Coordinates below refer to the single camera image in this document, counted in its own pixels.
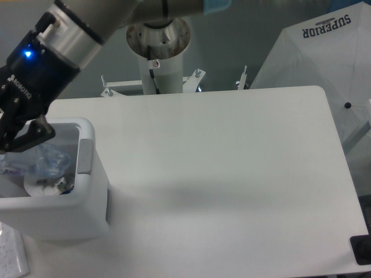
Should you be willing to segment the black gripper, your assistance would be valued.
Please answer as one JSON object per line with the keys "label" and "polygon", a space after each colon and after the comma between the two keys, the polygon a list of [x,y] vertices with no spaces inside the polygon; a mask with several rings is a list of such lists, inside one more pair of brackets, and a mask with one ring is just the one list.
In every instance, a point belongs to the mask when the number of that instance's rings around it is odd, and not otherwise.
{"label": "black gripper", "polygon": [[[41,43],[36,31],[27,33],[1,68],[1,84],[10,86],[1,94],[1,153],[21,153],[55,137],[45,115],[79,73],[79,67]],[[20,124],[29,120],[19,135]]]}

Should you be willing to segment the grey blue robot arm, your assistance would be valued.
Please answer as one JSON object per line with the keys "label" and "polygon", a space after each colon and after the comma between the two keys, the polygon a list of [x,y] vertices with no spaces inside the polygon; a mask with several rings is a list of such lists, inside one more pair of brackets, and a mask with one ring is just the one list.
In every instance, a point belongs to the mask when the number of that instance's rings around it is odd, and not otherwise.
{"label": "grey blue robot arm", "polygon": [[1,68],[1,152],[23,152],[54,137],[51,103],[114,32],[139,25],[145,56],[175,51],[174,22],[224,10],[230,1],[54,1]]}

